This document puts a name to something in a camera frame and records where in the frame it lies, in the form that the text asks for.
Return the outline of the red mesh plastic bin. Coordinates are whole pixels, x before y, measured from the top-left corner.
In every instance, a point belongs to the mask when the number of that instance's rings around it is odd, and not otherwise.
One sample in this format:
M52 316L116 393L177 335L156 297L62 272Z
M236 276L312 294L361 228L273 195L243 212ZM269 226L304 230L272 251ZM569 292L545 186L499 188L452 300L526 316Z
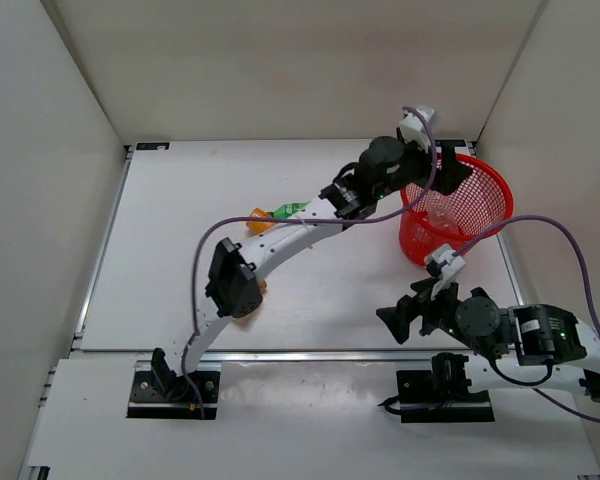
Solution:
M482 231L508 219L514 210L514 198L505 179L485 162L462 153L458 162L473 168L472 175L458 190L444 196L430 190L411 210L402 214L399 244L413 263L423 266L425 257L443 244L459 249ZM434 233L424 223L424 212L434 206L449 208L462 230L462 238L449 238Z

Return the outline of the large clear plastic bottle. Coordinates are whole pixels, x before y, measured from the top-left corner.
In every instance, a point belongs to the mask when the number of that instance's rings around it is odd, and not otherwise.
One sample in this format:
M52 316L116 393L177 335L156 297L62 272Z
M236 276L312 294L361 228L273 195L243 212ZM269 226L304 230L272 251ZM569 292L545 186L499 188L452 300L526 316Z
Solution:
M424 212L423 220L425 225L438 235L449 238L464 236L453 211L449 208L434 206L427 209Z

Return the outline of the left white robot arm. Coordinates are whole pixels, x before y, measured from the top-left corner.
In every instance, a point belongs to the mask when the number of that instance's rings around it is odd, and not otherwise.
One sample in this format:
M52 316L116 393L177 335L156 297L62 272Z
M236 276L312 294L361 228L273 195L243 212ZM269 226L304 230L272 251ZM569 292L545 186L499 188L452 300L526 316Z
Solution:
M382 198L414 183L443 195L455 192L473 170L453 148L391 136L373 139L358 161L347 164L300 212L240 242L220 240L203 289L192 289L193 327L151 359L152 387L167 401L202 403L191 380L202 354L232 319L263 301L261 284L282 263L347 228L368 220Z

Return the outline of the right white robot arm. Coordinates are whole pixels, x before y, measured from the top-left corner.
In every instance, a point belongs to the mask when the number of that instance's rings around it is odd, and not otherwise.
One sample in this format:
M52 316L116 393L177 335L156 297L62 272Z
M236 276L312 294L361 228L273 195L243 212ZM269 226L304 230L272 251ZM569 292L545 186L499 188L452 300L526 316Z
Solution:
M425 388L435 402L505 388L561 390L600 403L600 338L571 312L547 304L499 307L482 288L464 300L458 285L434 292L434 279L377 317L398 344L421 322L420 335L441 331L467 348L431 359Z

